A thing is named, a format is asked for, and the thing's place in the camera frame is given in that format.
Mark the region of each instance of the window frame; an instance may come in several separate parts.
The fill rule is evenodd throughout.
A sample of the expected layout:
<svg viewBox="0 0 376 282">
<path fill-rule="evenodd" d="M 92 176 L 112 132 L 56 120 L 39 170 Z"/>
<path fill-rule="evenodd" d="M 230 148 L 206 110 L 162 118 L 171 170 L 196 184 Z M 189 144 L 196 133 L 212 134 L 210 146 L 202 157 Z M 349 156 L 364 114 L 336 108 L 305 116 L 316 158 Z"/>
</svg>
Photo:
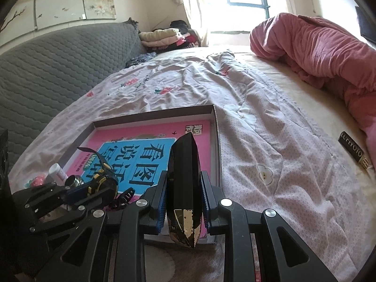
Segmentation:
<svg viewBox="0 0 376 282">
<path fill-rule="evenodd" d="M 268 0 L 261 0 L 261 4 L 231 2 L 230 0 L 227 0 L 227 3 L 232 6 L 247 6 L 247 7 L 263 8 L 265 10 L 266 19 L 270 18 L 270 15 L 269 15 L 270 6 L 268 5 Z"/>
</svg>

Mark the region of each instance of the pink ball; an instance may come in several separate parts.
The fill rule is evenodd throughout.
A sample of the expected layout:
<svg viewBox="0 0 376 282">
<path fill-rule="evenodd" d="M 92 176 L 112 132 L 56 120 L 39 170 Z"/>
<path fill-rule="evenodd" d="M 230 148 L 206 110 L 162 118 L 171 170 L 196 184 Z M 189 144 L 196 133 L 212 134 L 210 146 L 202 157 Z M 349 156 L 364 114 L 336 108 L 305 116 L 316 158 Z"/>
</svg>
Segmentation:
<svg viewBox="0 0 376 282">
<path fill-rule="evenodd" d="M 42 184 L 44 184 L 45 179 L 46 179 L 46 175 L 38 175 L 33 179 L 30 186 L 42 185 Z"/>
</svg>

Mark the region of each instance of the quilted sofa cover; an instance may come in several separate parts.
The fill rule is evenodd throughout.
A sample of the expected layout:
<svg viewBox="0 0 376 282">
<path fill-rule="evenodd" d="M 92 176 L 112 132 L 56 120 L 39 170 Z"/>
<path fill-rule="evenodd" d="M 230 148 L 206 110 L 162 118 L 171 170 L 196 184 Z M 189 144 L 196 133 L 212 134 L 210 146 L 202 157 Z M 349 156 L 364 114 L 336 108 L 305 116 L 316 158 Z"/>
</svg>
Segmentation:
<svg viewBox="0 0 376 282">
<path fill-rule="evenodd" d="M 60 111 L 143 54 L 137 22 L 51 32 L 0 55 L 0 132 L 12 167 Z"/>
</svg>

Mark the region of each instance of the pile of clothes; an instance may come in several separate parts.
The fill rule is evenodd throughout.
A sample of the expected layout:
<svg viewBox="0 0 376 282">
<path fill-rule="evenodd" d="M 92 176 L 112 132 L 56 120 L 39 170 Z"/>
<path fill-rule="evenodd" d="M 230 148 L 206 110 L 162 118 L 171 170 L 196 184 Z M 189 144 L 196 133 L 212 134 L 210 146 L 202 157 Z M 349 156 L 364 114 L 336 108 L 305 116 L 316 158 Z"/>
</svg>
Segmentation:
<svg viewBox="0 0 376 282">
<path fill-rule="evenodd" d="M 200 46 L 196 31 L 189 29 L 183 20 L 171 22 L 168 29 L 157 29 L 152 32 L 139 33 L 138 35 L 142 45 L 146 47 L 149 53 L 160 54 L 172 50 Z"/>
</svg>

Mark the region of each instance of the black label tag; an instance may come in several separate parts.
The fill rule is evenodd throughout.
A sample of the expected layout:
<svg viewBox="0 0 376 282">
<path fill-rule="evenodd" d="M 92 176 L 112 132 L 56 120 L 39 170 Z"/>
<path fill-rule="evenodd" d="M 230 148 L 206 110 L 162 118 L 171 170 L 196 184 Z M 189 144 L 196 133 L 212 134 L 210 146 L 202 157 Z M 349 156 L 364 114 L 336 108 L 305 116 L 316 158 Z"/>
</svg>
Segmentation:
<svg viewBox="0 0 376 282">
<path fill-rule="evenodd" d="M 360 146 L 346 133 L 342 132 L 339 143 L 346 148 L 350 155 L 358 162 L 361 166 L 367 169 L 370 165 L 369 161 L 364 157 L 364 151 Z"/>
</svg>

